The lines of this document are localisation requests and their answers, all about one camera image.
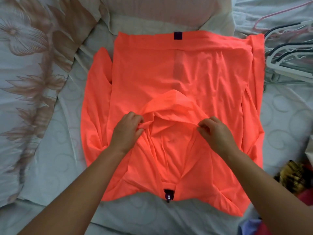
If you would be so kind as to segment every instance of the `hand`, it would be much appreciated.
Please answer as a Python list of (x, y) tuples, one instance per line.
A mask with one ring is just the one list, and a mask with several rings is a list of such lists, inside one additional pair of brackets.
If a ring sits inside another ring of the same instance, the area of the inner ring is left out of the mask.
[(198, 132), (222, 158), (239, 150), (231, 131), (218, 118), (204, 119), (198, 125)]
[(139, 123), (143, 123), (141, 115), (136, 115), (134, 112), (124, 115), (113, 130), (109, 148), (125, 156), (144, 131), (144, 129), (136, 131)]

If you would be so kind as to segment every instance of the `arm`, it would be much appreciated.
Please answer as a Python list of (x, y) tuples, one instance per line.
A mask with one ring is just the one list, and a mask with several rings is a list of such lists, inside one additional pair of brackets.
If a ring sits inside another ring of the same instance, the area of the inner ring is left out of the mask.
[(313, 210), (241, 152), (228, 127), (216, 117), (198, 131), (233, 171), (273, 235), (313, 234)]
[(115, 169), (143, 132), (136, 131), (142, 121), (133, 112), (124, 115), (108, 148), (18, 235), (85, 234)]

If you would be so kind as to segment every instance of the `blue fabric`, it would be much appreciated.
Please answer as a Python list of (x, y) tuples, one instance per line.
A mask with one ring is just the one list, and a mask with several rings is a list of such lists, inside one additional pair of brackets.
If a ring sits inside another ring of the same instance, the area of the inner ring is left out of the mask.
[(260, 219), (250, 219), (245, 221), (239, 226), (238, 235), (253, 235), (260, 226), (261, 222), (262, 220)]

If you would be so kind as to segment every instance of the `person's left hand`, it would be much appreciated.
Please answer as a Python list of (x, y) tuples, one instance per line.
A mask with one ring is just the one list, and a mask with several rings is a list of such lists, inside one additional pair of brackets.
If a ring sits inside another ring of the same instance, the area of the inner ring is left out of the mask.
[(129, 112), (117, 123), (113, 130), (109, 148), (125, 156), (131, 150), (144, 129), (136, 131), (139, 123), (143, 123), (143, 117), (134, 112)]

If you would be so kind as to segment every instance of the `orange jacket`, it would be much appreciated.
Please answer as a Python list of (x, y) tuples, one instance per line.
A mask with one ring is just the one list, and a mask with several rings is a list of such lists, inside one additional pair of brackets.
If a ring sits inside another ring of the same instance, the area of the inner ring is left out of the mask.
[(239, 148), (260, 167), (264, 131), (260, 107), (264, 36), (247, 39), (205, 31), (126, 35), (115, 40), (113, 64), (101, 48), (88, 73), (81, 138), (89, 166), (110, 143), (129, 111), (143, 115), (145, 131), (115, 171), (102, 200), (137, 192), (174, 200), (198, 198), (242, 216), (249, 199), (236, 177), (196, 131), (218, 117)]

